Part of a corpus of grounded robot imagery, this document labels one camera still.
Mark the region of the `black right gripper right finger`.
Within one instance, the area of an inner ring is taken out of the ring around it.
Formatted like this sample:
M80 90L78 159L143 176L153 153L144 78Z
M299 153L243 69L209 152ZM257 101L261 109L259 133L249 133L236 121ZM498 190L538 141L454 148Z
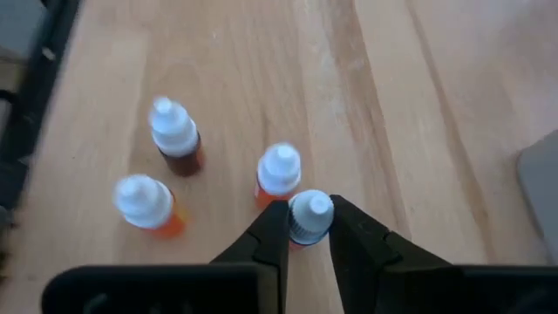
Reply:
M332 195L345 314L558 314L558 266L453 264Z

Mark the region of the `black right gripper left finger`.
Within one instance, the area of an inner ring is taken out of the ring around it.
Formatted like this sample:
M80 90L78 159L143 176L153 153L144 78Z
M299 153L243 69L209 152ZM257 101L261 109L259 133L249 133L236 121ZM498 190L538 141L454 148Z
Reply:
M204 264L86 265L44 288L42 314L284 314L288 204L269 205Z

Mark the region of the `small Red Sunset dye bottle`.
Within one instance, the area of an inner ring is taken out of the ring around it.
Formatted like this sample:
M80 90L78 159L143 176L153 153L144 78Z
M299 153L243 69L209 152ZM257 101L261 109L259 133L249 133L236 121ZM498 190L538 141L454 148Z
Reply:
M328 235L334 219L334 203L325 192L304 190L289 201L289 247L304 249Z

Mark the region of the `small orange dye bottle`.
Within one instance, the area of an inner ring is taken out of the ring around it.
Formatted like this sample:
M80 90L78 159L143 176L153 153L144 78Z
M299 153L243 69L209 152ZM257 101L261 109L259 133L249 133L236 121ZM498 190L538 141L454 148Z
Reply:
M265 209L272 201L290 199L302 179L301 155L288 142L268 147L256 169L255 202Z

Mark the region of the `small orange-red dye bottle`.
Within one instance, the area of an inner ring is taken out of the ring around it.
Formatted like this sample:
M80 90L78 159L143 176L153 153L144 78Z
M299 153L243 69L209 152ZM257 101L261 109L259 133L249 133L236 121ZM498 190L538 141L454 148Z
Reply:
M146 174L132 174L119 180L112 202L123 218L136 228L158 237L179 235L186 218L173 192Z

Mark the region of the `small dark red dye bottle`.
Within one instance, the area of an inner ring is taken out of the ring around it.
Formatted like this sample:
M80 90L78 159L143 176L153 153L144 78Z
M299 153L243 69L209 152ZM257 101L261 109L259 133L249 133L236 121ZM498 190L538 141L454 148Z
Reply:
M167 97L158 97L149 113L153 143L169 169L191 176L203 168L201 135L187 109Z

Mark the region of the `grey plastic bin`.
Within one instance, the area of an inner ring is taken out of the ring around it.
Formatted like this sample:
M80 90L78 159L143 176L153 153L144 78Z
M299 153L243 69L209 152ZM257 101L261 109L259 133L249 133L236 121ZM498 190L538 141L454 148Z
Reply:
M517 173L548 253L558 264L558 129L521 151Z

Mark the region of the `black aluminium table frame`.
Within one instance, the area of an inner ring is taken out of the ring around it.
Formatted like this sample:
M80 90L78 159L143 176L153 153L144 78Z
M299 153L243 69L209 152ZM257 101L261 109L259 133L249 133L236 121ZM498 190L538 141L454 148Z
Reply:
M17 89L0 89L9 106L0 134L0 271L10 257L8 237L17 226L15 211L31 172L51 95L83 0L40 0L46 17L32 42L31 57Z

